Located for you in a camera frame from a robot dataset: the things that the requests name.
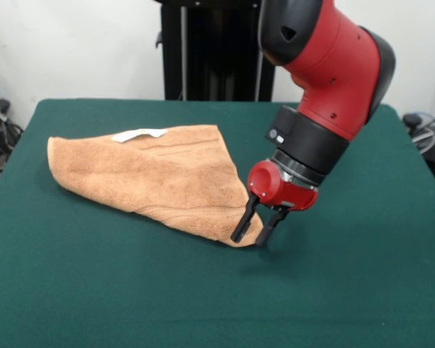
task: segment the black stand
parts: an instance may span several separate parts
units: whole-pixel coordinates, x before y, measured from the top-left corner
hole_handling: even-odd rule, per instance
[[[157,1],[167,100],[271,101],[275,69],[257,41],[260,0]]]

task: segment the green felt surface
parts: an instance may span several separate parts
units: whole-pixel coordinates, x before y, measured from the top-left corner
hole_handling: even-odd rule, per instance
[[[264,250],[103,207],[48,169],[49,136],[207,123],[245,180],[277,109],[40,103],[0,180],[0,347],[435,347],[435,181],[389,107]]]

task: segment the white wall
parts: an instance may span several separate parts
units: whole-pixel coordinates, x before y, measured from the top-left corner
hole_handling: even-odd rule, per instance
[[[398,66],[385,102],[435,113],[435,0],[337,0],[386,38]],[[163,99],[160,5],[152,0],[0,0],[0,96],[26,125],[39,100]],[[275,101],[301,91],[277,70]]]

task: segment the brown towel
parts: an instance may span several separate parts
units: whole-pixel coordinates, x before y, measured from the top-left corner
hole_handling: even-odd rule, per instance
[[[230,236],[248,193],[215,125],[169,128],[120,144],[112,135],[50,138],[49,167],[64,188],[95,202],[232,247],[254,244],[258,216],[241,243]]]

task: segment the table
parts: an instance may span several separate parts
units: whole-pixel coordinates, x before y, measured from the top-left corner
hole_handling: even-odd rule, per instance
[[[0,347],[435,347],[435,181],[391,107],[267,249],[103,207],[48,169],[49,136],[212,123],[245,180],[279,106],[41,102],[0,180]]]

